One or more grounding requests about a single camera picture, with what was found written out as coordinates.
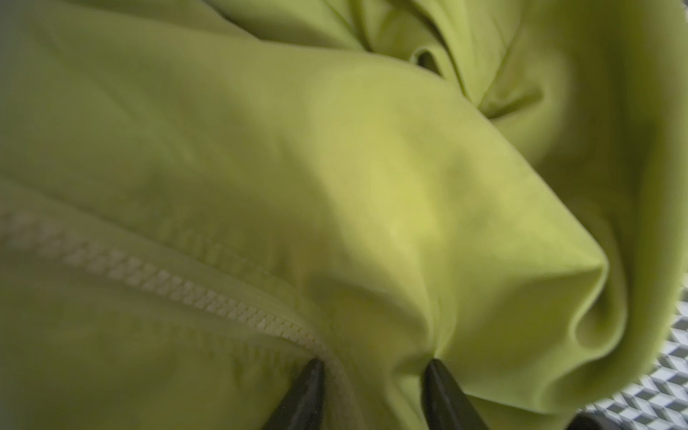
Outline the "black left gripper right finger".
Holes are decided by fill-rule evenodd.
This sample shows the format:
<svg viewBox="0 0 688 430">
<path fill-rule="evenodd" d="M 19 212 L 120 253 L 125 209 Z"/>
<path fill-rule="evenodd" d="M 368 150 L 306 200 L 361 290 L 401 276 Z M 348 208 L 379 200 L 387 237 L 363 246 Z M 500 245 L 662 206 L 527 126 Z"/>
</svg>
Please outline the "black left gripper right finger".
<svg viewBox="0 0 688 430">
<path fill-rule="evenodd" d="M 485 421 L 440 359 L 433 358 L 426 366 L 422 400 L 431 430 L 488 430 Z"/>
</svg>

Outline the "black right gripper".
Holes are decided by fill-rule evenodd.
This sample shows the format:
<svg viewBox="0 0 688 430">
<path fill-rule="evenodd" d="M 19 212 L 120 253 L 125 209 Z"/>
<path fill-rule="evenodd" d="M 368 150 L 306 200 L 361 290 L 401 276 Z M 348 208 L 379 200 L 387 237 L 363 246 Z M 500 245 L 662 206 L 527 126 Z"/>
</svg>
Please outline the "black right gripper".
<svg viewBox="0 0 688 430">
<path fill-rule="evenodd" d="M 584 411 L 573 418 L 566 430 L 618 430 L 618 422 L 599 412 Z"/>
</svg>

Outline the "green and cream printed jacket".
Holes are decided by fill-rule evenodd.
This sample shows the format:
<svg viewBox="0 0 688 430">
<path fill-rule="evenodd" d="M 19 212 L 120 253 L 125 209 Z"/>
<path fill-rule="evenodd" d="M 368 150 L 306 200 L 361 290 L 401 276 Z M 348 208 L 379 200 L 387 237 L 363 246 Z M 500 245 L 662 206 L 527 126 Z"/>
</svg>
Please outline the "green and cream printed jacket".
<svg viewBox="0 0 688 430">
<path fill-rule="evenodd" d="M 5 1 L 1 426 L 566 429 L 687 265 L 679 1 Z"/>
</svg>

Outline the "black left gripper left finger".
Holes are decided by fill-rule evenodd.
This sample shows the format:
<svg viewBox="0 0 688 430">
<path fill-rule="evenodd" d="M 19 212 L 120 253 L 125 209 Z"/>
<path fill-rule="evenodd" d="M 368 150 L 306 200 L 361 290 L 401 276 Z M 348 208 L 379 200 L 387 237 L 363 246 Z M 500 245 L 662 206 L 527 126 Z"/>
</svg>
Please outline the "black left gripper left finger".
<svg viewBox="0 0 688 430">
<path fill-rule="evenodd" d="M 325 365 L 313 358 L 262 426 L 262 430 L 319 430 L 325 398 Z"/>
</svg>

